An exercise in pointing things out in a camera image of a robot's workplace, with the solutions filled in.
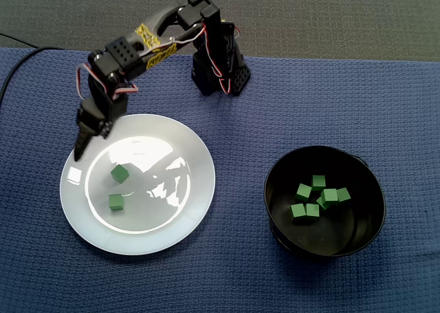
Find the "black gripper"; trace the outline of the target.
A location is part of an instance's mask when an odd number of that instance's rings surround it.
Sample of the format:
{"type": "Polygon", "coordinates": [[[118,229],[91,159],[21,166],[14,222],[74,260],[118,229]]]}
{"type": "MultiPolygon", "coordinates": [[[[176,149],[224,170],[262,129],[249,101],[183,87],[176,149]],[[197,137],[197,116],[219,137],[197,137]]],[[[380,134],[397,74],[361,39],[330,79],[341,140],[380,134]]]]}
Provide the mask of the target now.
{"type": "Polygon", "coordinates": [[[128,96],[122,94],[115,100],[98,94],[96,99],[84,99],[77,111],[76,123],[79,127],[74,146],[74,161],[78,162],[94,136],[108,137],[117,119],[127,112],[128,96]]]}

